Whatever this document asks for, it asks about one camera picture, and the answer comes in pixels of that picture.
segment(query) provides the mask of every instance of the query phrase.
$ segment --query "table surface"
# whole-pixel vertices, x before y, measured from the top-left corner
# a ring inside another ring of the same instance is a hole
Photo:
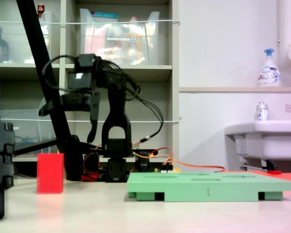
[[[291,192],[283,201],[163,202],[128,199],[125,183],[65,182],[37,195],[36,180],[6,191],[0,233],[291,233]]]

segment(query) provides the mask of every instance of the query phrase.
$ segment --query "sink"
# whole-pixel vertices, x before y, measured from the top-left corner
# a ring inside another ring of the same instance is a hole
[[[231,125],[225,128],[225,134],[234,137],[241,157],[291,160],[291,120]]]

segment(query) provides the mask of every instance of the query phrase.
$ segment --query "bottle on shelf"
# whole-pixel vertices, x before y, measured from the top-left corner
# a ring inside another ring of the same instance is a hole
[[[258,78],[258,86],[281,86],[281,76],[278,67],[272,59],[274,49],[266,49],[267,59],[261,68]]]
[[[45,11],[44,5],[43,4],[39,4],[38,5],[38,10],[37,10],[39,20],[41,19],[42,14],[44,13],[44,11]]]
[[[9,60],[9,45],[2,39],[2,27],[0,27],[0,63]]]
[[[44,12],[45,12],[45,6],[43,4],[39,4],[38,9],[37,9],[38,18],[41,23],[41,30],[44,37],[44,41],[49,51],[49,29],[48,29],[48,26],[44,22],[41,22],[41,17]]]
[[[259,104],[256,107],[257,114],[256,114],[256,120],[269,120],[268,115],[268,105],[265,104],[263,101],[259,102]]]

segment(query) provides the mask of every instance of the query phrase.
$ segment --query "red object on shelf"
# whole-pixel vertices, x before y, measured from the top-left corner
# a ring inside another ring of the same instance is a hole
[[[64,154],[38,154],[37,194],[59,194],[64,190]]]
[[[267,171],[267,173],[271,175],[280,175],[281,171]]]

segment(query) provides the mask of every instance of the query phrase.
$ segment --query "green plastic pallet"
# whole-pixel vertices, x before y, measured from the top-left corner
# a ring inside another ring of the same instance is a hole
[[[254,173],[137,173],[130,174],[129,198],[164,201],[282,200],[291,181]]]

